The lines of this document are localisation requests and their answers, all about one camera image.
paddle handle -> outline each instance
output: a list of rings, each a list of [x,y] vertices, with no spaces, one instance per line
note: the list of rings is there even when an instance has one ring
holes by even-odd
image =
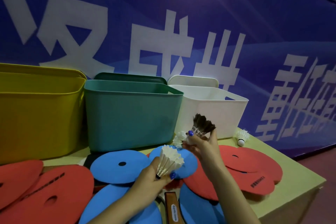
[[[183,224],[179,201],[175,192],[165,193],[166,215],[168,224]]]

black shuttlecock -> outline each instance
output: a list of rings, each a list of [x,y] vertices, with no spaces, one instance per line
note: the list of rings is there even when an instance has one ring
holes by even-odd
[[[199,137],[212,132],[215,128],[216,126],[212,124],[211,121],[207,120],[205,116],[202,116],[199,113],[195,115],[192,131],[194,131]]]

yellow table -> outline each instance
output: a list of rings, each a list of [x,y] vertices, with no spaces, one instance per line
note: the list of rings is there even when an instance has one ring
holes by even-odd
[[[220,145],[236,146],[234,139],[222,139]],[[251,136],[245,147],[249,147],[267,154],[280,164],[283,169],[283,178],[275,186],[275,191],[262,201],[248,200],[252,209],[262,224],[298,224],[304,217],[311,202],[326,181],[323,177],[305,168],[298,162],[288,158],[264,142]],[[148,154],[152,148],[141,150]],[[88,148],[79,150],[56,159],[44,161],[45,166],[78,164],[90,154]]]

red floor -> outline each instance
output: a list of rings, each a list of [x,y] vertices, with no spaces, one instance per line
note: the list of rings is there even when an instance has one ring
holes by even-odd
[[[299,163],[327,180],[301,224],[335,224],[336,148],[301,160]]]

blue foam disc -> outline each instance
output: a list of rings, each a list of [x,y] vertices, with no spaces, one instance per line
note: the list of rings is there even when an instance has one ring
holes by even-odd
[[[162,146],[159,146],[152,150],[152,152],[149,154],[149,159],[152,161],[155,157],[160,156]],[[175,171],[176,178],[177,179],[183,179],[190,175],[192,175],[194,172],[196,172],[197,169],[197,159],[196,157],[188,150],[186,149],[177,149],[177,152],[181,154],[181,157],[184,159],[184,164],[182,167],[177,169]]]
[[[180,190],[180,209],[188,224],[226,224],[221,205],[203,199],[192,192],[186,184]]]
[[[120,185],[107,185],[100,190],[88,203],[81,218],[79,224],[86,224],[99,213],[105,210],[113,202],[120,199],[130,187]],[[129,224],[162,224],[162,217],[160,210],[155,202],[151,203],[147,208],[135,215],[129,220]]]
[[[124,184],[134,182],[150,163],[147,156],[138,151],[113,151],[97,158],[90,171],[101,182]]]

